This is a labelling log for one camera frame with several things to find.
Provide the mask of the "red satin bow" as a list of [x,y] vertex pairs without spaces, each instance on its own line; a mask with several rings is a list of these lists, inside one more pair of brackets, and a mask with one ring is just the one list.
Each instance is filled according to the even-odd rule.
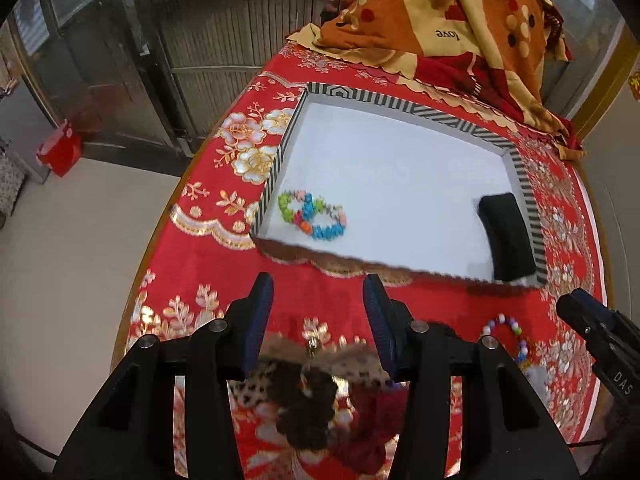
[[354,420],[333,437],[330,455],[357,474],[373,476],[386,462],[386,443],[404,426],[408,388],[351,385],[349,400],[355,409]]

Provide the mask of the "white fluffy hair clip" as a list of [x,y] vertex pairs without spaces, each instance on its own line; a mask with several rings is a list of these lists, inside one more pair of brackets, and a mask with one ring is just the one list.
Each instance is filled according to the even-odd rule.
[[548,373],[546,369],[539,365],[529,365],[523,372],[536,395],[544,405],[548,405],[549,397],[547,392]]

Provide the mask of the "striped white jewelry tray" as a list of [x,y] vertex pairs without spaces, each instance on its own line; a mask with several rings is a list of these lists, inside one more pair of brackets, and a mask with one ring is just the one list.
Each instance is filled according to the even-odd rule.
[[[316,240],[286,223],[305,196],[343,209],[345,232]],[[548,280],[538,204],[516,145],[466,119],[397,96],[307,84],[277,147],[250,230],[280,260],[346,271],[409,271],[495,284],[478,206],[514,198],[534,267],[518,286]]]

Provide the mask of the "black velvet cushion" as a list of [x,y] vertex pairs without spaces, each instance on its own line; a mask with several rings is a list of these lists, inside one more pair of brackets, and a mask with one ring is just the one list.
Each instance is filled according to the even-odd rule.
[[533,275],[536,264],[518,202],[512,193],[480,199],[477,214],[488,238],[494,279],[513,282]]

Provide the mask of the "red floral tablecloth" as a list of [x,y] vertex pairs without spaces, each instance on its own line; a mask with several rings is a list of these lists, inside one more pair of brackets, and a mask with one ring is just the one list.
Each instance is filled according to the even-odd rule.
[[575,288],[604,298],[597,225],[587,191],[570,164],[571,148],[512,119],[498,98],[497,79],[471,55],[420,61],[417,81],[380,68],[330,58],[286,44],[230,105],[184,173],[160,217],[126,307],[115,356],[142,335],[188,336],[219,318],[250,288],[257,273],[276,282],[268,332],[299,349],[316,340],[330,356],[369,341],[361,304],[363,268],[307,259],[284,261],[258,252],[250,227],[258,198],[304,85],[311,81],[399,96],[483,127],[512,142],[538,203],[548,282],[526,292],[456,278],[386,271],[399,300],[469,337],[500,314],[521,323],[526,370],[546,370],[549,411],[570,443],[587,434],[600,384],[584,342],[555,312]]

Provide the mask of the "orange yellow red blanket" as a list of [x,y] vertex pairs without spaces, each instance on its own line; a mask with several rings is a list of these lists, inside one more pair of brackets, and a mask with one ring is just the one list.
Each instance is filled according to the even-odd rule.
[[350,0],[288,38],[330,58],[379,68],[416,92],[468,96],[540,132],[564,160],[585,152],[541,99],[544,63],[570,60],[551,0]]

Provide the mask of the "red box on floor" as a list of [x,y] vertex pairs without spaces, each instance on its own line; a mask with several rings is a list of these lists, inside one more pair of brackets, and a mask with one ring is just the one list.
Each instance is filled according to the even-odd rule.
[[82,154],[82,136],[68,120],[44,140],[36,153],[40,165],[49,168],[58,177],[64,177]]

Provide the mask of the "metal glass door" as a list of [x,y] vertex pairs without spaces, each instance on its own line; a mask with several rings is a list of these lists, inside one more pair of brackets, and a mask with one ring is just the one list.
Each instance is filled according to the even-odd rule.
[[39,0],[32,69],[94,156],[184,159],[329,0]]

